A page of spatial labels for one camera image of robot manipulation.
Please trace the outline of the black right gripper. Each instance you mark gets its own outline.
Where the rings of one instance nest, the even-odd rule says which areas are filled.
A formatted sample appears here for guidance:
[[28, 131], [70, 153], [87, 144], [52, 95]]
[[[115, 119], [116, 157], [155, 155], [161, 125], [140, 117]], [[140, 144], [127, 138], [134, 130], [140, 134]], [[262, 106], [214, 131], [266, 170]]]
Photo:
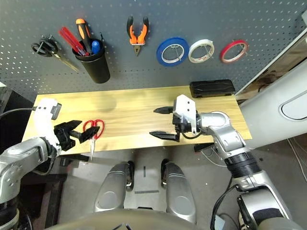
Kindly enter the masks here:
[[[173, 107], [172, 106], [164, 106], [160, 108], [156, 108], [153, 111], [158, 114], [172, 114]], [[179, 118], [176, 115], [173, 115], [172, 124], [175, 126], [176, 134], [166, 133], [164, 131], [152, 131], [149, 134], [162, 139], [162, 140], [170, 140], [170, 141], [180, 141], [180, 134], [183, 134], [184, 138], [192, 139], [192, 137], [188, 137], [185, 135], [186, 132], [191, 132], [191, 124], [185, 118]]]

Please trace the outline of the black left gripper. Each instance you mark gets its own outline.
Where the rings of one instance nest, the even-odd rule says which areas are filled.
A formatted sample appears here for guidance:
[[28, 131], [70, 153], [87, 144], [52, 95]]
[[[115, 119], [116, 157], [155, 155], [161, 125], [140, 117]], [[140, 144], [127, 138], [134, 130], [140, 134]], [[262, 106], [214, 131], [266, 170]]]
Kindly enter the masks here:
[[79, 143], [82, 144], [91, 139], [99, 131], [99, 126], [90, 127], [82, 133], [74, 131], [81, 123], [81, 120], [71, 120], [54, 126], [54, 133], [63, 151], [68, 151], [75, 146], [75, 140], [70, 139], [70, 136], [78, 139]]

